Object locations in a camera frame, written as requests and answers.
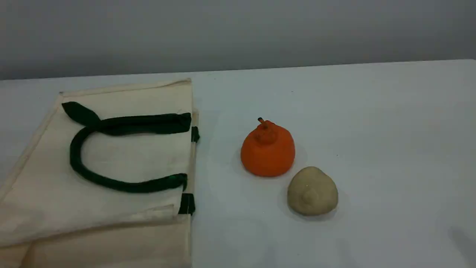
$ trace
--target cream fabric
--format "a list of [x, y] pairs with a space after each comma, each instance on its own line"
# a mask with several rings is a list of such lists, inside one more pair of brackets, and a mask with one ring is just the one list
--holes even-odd
[[[130, 85], [64, 93], [33, 137], [0, 190], [0, 246], [117, 223], [170, 221], [182, 189], [128, 194], [94, 185], [69, 165], [69, 144], [82, 126], [67, 117], [62, 102], [76, 101], [101, 119], [161, 113], [191, 113], [190, 81]], [[91, 170], [140, 182], [187, 173], [191, 131], [172, 135], [92, 135], [82, 158]]]
[[[192, 123], [198, 125], [196, 111]], [[192, 143], [187, 193], [194, 190], [195, 156]], [[102, 227], [4, 247], [0, 268], [189, 268], [190, 221], [178, 215], [162, 224]]]

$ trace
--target fruit stem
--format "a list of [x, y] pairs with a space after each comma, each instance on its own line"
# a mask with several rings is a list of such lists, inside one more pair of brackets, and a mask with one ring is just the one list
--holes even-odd
[[258, 118], [258, 121], [263, 124], [263, 127], [264, 127], [265, 129], [268, 128], [268, 124], [266, 123], [266, 121], [263, 120], [262, 117]]

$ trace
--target beige ball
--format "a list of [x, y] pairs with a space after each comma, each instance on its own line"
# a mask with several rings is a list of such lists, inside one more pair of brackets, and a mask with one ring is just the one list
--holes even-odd
[[338, 199], [334, 181], [315, 166], [301, 169], [288, 186], [288, 205], [304, 216], [329, 213]]

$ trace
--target tabletop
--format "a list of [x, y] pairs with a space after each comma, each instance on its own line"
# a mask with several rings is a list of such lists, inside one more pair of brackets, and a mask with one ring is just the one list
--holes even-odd
[[[192, 78], [200, 112], [194, 268], [476, 267], [476, 61], [0, 81], [0, 183], [58, 92]], [[287, 128], [291, 170], [247, 173], [257, 118]], [[302, 217], [293, 175], [317, 166], [339, 204]]]

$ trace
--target gray wall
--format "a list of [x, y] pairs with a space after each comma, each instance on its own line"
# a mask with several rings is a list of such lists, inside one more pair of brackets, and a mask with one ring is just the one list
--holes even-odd
[[0, 79], [475, 58], [476, 0], [0, 0]]

